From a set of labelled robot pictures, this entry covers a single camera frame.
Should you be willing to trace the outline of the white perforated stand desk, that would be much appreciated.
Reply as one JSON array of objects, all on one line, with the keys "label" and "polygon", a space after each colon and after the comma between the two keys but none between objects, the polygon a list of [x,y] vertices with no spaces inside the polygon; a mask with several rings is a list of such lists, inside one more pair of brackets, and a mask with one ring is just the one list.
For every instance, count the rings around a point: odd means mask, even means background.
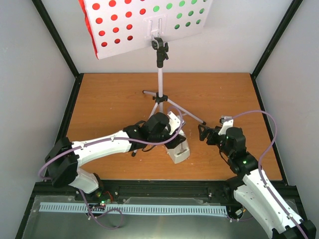
[{"label": "white perforated stand desk", "polygon": [[85,0],[99,60],[203,31],[211,0]]}]

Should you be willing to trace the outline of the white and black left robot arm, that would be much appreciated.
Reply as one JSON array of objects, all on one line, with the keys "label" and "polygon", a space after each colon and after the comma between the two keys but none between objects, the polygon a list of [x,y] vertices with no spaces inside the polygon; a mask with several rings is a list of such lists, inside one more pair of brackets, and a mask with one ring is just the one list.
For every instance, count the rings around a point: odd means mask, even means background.
[{"label": "white and black left robot arm", "polygon": [[183,121],[173,112],[157,112],[147,121],[105,137],[74,142],[61,138],[45,158],[52,186],[69,185],[82,190],[92,200],[99,200],[104,194],[102,183],[97,174],[84,171],[82,165],[101,157],[144,149],[147,145],[164,144],[172,161],[181,163],[190,156],[181,125]]}]

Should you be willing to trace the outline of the white metronome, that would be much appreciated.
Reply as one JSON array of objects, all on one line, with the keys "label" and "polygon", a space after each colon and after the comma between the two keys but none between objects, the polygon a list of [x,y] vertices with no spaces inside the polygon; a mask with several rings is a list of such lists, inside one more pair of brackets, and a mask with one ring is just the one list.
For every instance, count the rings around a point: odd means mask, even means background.
[{"label": "white metronome", "polygon": [[174,164],[181,163],[190,156],[190,149],[187,142],[186,134],[183,130],[181,130],[179,134],[183,135],[183,143],[181,143],[174,149],[166,148],[167,154],[170,156]]}]

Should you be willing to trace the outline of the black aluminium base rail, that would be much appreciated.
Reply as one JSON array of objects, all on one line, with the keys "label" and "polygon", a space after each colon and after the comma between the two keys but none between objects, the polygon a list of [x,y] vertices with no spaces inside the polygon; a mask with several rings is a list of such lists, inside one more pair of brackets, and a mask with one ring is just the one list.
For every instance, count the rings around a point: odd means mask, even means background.
[{"label": "black aluminium base rail", "polygon": [[[102,180],[104,189],[98,193],[86,194],[88,202],[101,202],[111,199],[119,204],[129,198],[182,198],[197,199],[211,204],[238,205],[226,181],[134,181]],[[300,203],[301,199],[296,186],[288,186],[283,181],[272,181],[280,195],[286,200]],[[75,196],[81,200],[78,189],[71,186],[54,188],[51,182],[35,184],[32,195]]]}]

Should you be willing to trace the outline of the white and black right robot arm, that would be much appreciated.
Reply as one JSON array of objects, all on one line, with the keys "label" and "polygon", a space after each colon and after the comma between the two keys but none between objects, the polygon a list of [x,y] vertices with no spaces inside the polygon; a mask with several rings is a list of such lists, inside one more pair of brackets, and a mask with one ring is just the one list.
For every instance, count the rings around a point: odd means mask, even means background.
[{"label": "white and black right robot arm", "polygon": [[278,193],[257,159],[247,151],[243,130],[232,124],[210,128],[199,125],[199,139],[217,146],[235,177],[225,190],[259,223],[271,239],[314,239],[317,229],[304,220]]}]

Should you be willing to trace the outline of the white tripod music stand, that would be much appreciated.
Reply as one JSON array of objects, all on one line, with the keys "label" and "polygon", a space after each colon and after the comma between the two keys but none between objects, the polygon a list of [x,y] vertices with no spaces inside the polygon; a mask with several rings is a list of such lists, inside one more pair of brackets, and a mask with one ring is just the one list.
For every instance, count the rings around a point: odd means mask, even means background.
[{"label": "white tripod music stand", "polygon": [[157,52],[157,67],[158,67],[158,91],[156,93],[145,91],[143,90],[143,94],[151,95],[153,97],[153,100],[155,101],[155,105],[151,111],[150,118],[151,118],[151,125],[154,125],[156,122],[159,122],[160,119],[163,118],[163,104],[165,102],[168,102],[171,104],[172,107],[175,107],[179,110],[179,116],[180,116],[180,127],[175,132],[174,135],[168,135],[170,136],[168,142],[173,140],[179,132],[182,130],[182,126],[184,125],[184,121],[182,119],[182,115],[188,115],[198,121],[199,123],[206,125],[206,122],[202,119],[198,118],[194,114],[190,113],[177,103],[173,102],[167,95],[163,93],[163,62],[164,60],[168,59],[168,43],[164,42],[162,38],[160,37],[154,37],[152,39],[152,48]]}]

